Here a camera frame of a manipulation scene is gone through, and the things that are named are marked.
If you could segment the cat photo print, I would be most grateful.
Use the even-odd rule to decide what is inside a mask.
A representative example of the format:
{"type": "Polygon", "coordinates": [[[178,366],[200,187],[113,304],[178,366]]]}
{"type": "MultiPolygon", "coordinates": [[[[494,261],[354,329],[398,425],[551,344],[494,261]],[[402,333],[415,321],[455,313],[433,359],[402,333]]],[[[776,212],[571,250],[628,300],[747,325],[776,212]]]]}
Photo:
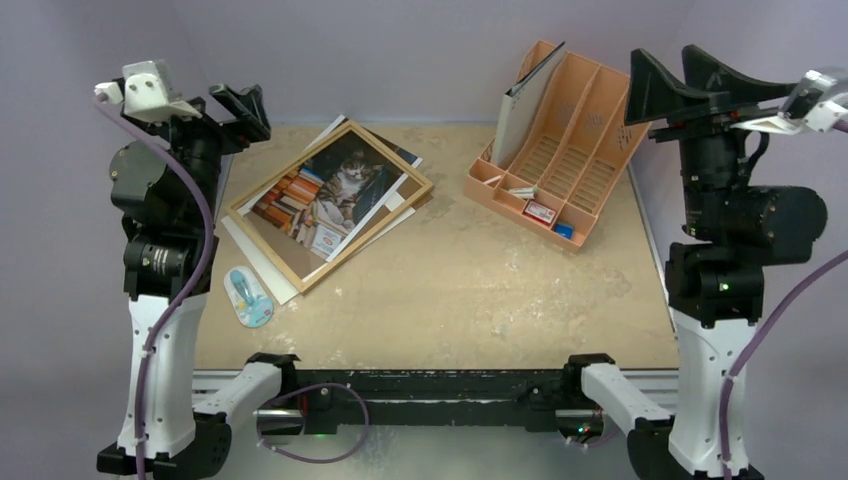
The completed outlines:
{"type": "Polygon", "coordinates": [[[404,171],[351,130],[283,175],[251,208],[273,227],[328,261],[404,171]]]}

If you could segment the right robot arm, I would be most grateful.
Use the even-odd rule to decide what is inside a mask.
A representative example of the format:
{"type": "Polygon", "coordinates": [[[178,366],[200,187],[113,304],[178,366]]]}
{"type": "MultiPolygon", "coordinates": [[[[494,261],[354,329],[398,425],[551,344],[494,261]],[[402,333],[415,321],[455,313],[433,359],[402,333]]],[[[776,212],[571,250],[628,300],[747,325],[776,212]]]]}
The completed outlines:
{"type": "Polygon", "coordinates": [[[758,80],[696,45],[675,77],[644,49],[632,52],[627,125],[665,120],[658,143],[679,146],[690,242],[664,267],[680,368],[674,411],[650,400],[606,354],[571,356],[561,392],[599,406],[625,435],[641,479],[756,479],[742,432],[745,367],[773,324],[762,313],[764,269],[803,264],[828,218],[801,186],[756,186],[772,135],[847,128],[847,73],[807,71],[794,83],[758,80]]]}

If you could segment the brown backing board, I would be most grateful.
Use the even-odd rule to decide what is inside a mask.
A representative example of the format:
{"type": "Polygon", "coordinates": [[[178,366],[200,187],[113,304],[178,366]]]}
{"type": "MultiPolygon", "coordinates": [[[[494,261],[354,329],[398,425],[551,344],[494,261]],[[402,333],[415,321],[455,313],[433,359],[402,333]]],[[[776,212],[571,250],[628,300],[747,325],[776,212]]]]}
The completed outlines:
{"type": "Polygon", "coordinates": [[[430,191],[414,190],[408,179],[391,188],[351,230],[332,223],[324,207],[312,203],[287,215],[270,205],[270,216],[241,208],[231,219],[294,288],[304,293],[358,250],[431,200],[430,191]]]}

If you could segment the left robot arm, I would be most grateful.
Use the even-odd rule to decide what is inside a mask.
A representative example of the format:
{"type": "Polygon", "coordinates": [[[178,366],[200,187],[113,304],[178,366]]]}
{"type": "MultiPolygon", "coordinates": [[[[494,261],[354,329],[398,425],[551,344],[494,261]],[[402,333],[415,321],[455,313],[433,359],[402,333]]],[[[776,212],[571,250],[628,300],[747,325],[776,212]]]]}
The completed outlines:
{"type": "Polygon", "coordinates": [[[213,119],[201,97],[185,98],[161,60],[125,65],[95,87],[98,109],[133,136],[110,166],[110,199],[127,238],[123,289],[132,322],[128,405],[117,440],[96,468],[117,477],[206,479],[218,474],[234,434],[268,403],[297,399],[293,355],[258,352],[208,399],[192,393],[199,323],[218,240],[222,161],[271,128],[262,90],[213,85],[231,117],[213,119]]]}

